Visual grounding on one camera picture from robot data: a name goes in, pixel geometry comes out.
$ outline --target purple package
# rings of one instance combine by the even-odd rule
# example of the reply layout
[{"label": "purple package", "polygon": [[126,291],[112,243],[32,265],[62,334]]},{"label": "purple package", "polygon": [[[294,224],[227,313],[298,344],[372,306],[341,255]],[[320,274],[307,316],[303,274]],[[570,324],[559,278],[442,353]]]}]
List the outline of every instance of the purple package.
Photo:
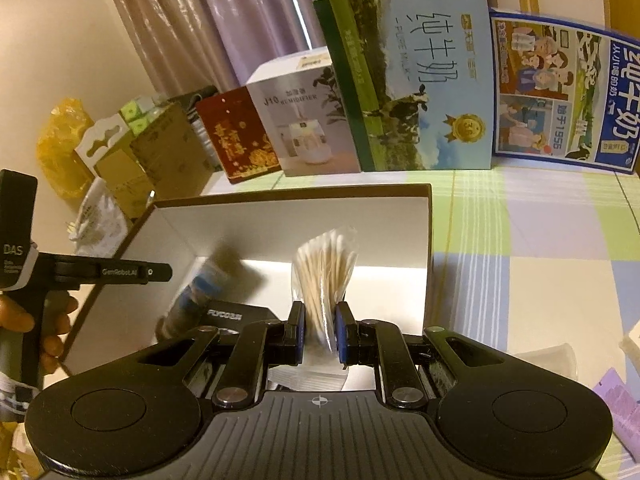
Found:
[{"label": "purple package", "polygon": [[593,389],[611,410],[613,432],[636,462],[640,458],[640,405],[611,368]]}]

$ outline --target finger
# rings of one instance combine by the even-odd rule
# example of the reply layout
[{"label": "finger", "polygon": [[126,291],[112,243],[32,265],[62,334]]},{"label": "finger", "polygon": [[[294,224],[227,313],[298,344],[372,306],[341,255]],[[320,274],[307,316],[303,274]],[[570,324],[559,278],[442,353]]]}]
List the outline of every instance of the finger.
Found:
[{"label": "finger", "polygon": [[69,321],[69,316],[66,314],[61,314],[56,318],[55,321],[55,329],[56,334],[62,335],[66,334],[71,330],[71,322]]},{"label": "finger", "polygon": [[78,300],[76,300],[76,298],[71,296],[69,298],[69,303],[66,306],[66,313],[67,314],[71,314],[72,312],[76,311],[77,309],[78,309]]},{"label": "finger", "polygon": [[46,352],[40,354],[40,364],[46,374],[52,374],[58,369],[58,360]]},{"label": "finger", "polygon": [[8,296],[0,296],[0,326],[12,332],[28,332],[34,324],[31,314]]},{"label": "finger", "polygon": [[65,345],[57,335],[48,335],[42,340],[42,349],[52,357],[60,357]]}]

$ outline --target checkered tablecloth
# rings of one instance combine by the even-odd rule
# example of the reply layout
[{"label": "checkered tablecloth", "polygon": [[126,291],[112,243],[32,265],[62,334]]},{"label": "checkered tablecloth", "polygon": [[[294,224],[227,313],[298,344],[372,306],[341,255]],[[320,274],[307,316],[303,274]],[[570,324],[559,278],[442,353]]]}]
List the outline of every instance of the checkered tablecloth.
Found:
[{"label": "checkered tablecloth", "polygon": [[[349,184],[433,186],[434,323],[511,353],[574,348],[588,387],[615,367],[640,399],[619,342],[640,319],[640,179],[496,167],[287,178],[270,174],[209,193]],[[640,479],[617,439],[598,471]]]}]

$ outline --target open box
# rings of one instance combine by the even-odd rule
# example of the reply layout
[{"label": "open box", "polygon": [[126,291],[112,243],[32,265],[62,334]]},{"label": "open box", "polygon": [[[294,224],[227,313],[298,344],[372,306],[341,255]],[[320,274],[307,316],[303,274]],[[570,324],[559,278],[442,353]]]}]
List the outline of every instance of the open box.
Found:
[{"label": "open box", "polygon": [[[433,281],[431,205],[428,184],[284,189],[156,203],[116,256],[168,263],[174,276],[167,283],[96,286],[67,339],[63,365],[77,374],[151,345],[158,319],[223,241],[236,248],[249,272],[221,299],[265,306],[286,319],[297,248],[340,226],[357,231],[358,259],[346,292],[356,319],[387,320],[404,333],[420,334]],[[354,372],[346,387],[358,389],[351,376],[367,371]]]}]

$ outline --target beige wall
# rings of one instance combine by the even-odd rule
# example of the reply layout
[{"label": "beige wall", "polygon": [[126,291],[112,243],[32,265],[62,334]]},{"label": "beige wall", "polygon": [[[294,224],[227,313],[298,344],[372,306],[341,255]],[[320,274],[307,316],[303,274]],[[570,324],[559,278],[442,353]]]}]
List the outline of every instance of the beige wall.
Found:
[{"label": "beige wall", "polygon": [[153,92],[111,0],[0,0],[0,168],[38,177],[33,239],[72,252],[75,213],[44,180],[35,143],[60,99],[82,99],[94,120]]}]

